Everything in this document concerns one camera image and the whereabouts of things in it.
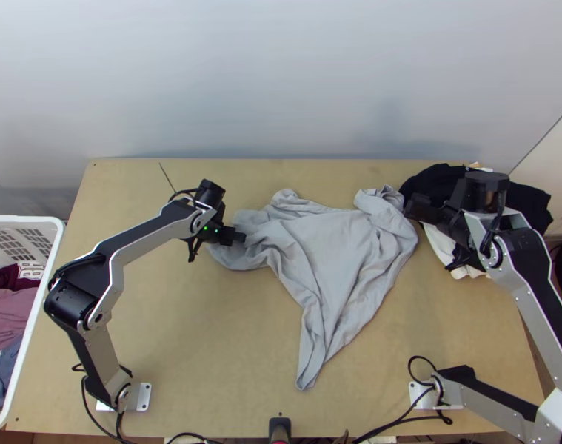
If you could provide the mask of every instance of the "red clothing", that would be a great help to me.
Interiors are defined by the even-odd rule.
[[[40,281],[36,279],[25,279],[19,277],[20,268],[17,263],[0,269],[0,289],[18,290],[38,287]]]

